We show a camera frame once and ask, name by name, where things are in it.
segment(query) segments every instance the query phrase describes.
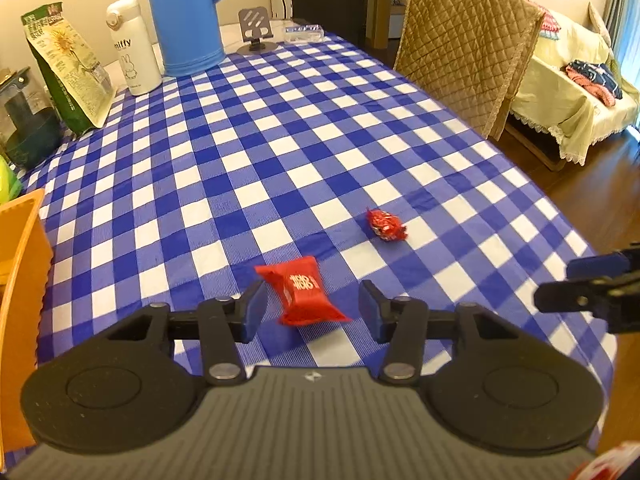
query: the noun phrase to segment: folded clothes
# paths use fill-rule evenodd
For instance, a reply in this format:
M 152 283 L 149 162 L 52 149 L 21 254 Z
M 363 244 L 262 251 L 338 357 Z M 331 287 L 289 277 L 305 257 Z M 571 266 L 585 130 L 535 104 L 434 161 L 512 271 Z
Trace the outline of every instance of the folded clothes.
M 569 79 L 583 87 L 587 92 L 591 95 L 596 96 L 600 99 L 604 105 L 608 108 L 616 105 L 616 98 L 614 95 L 606 88 L 606 86 L 596 84 L 592 82 L 589 78 L 583 76 L 579 72 L 576 72 L 571 66 L 567 66 L 565 68 L 566 74 L 569 76 Z
M 534 4 L 537 8 L 539 8 L 540 10 L 542 10 L 542 12 L 545 13 L 545 21 L 542 23 L 542 28 L 540 28 L 540 37 L 547 38 L 548 40 L 554 40 L 554 41 L 559 40 L 560 35 L 558 34 L 558 32 L 560 32 L 562 27 L 560 27 L 558 20 L 554 18 L 554 16 L 551 14 L 549 9 L 547 9 L 546 7 L 543 7 L 540 4 L 537 4 L 532 0 L 527 0 L 527 1 Z
M 622 88 L 613 77 L 613 73 L 604 63 L 594 64 L 576 59 L 569 66 L 578 74 L 585 76 L 592 83 L 604 86 L 616 99 L 622 99 Z

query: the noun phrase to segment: yellow bedspread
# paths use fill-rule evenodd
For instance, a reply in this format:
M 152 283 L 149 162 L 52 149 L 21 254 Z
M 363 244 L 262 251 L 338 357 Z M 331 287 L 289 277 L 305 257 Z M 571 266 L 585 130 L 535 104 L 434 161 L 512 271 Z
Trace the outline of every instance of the yellow bedspread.
M 562 27 L 560 40 L 539 38 L 511 111 L 524 123 L 553 135 L 562 158 L 584 164 L 592 144 L 635 122 L 640 93 L 620 77 L 623 99 L 616 100 L 613 108 L 607 108 L 571 81 L 563 67 L 575 59 L 607 63 L 615 75 L 620 73 L 599 34 L 559 12 L 552 14 Z

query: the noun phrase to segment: chair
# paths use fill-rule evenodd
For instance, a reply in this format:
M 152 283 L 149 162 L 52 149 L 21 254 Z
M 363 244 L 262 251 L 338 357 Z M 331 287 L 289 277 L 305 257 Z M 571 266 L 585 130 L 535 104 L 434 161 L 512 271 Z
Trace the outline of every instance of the chair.
M 0 469 L 4 454 L 33 446 L 20 409 L 24 381 L 36 369 L 42 298 L 53 251 L 38 212 L 44 190 L 0 206 Z
M 543 19 L 526 0 L 407 0 L 394 68 L 498 139 Z

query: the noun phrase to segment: black robotic claw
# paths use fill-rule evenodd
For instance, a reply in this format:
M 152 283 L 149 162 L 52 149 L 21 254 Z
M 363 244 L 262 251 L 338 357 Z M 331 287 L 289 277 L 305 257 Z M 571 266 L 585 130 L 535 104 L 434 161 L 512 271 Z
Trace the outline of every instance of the black robotic claw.
M 632 282 L 614 280 L 606 290 L 627 294 Z M 605 289 L 593 293 L 605 284 L 580 286 L 593 302 L 586 306 L 601 301 L 615 323 Z M 434 311 L 364 281 L 360 313 L 372 338 L 388 344 L 379 373 L 274 366 L 247 380 L 236 342 L 254 337 L 265 287 L 254 283 L 239 300 L 207 300 L 192 312 L 146 306 L 39 368 L 22 408 L 40 445 L 8 477 L 287 480 L 313 467 L 327 480 L 356 471 L 457 478 L 460 463 L 468 480 L 524 471 L 564 480 L 591 459 L 584 443 L 603 406 L 595 378 L 475 303 Z M 536 297 L 548 310 L 577 310 L 544 288 Z M 202 376 L 174 362 L 175 339 L 200 341 Z M 421 376 L 427 339 L 451 340 L 453 359 Z
M 591 312 L 613 334 L 640 330 L 640 244 L 573 260 L 567 280 L 543 283 L 534 293 L 540 312 Z

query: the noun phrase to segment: table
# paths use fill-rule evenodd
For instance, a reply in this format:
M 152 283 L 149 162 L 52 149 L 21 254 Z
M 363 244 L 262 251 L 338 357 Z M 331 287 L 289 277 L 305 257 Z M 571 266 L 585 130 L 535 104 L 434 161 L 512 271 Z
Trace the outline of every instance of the table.
M 149 95 L 116 96 L 103 129 L 21 176 L 46 192 L 54 248 L 43 363 L 150 301 L 175 310 L 237 294 L 254 266 L 316 257 L 350 323 L 280 325 L 273 291 L 246 366 L 379 366 L 357 310 L 371 279 L 431 308 L 476 301 L 587 366 L 608 391 L 615 339 L 583 314 L 540 314 L 536 285 L 590 248 L 490 143 L 424 92 L 340 38 L 231 55 Z M 367 208 L 408 239 L 386 243 Z M 426 345 L 423 373 L 450 359 Z M 176 360 L 201 372 L 193 342 Z

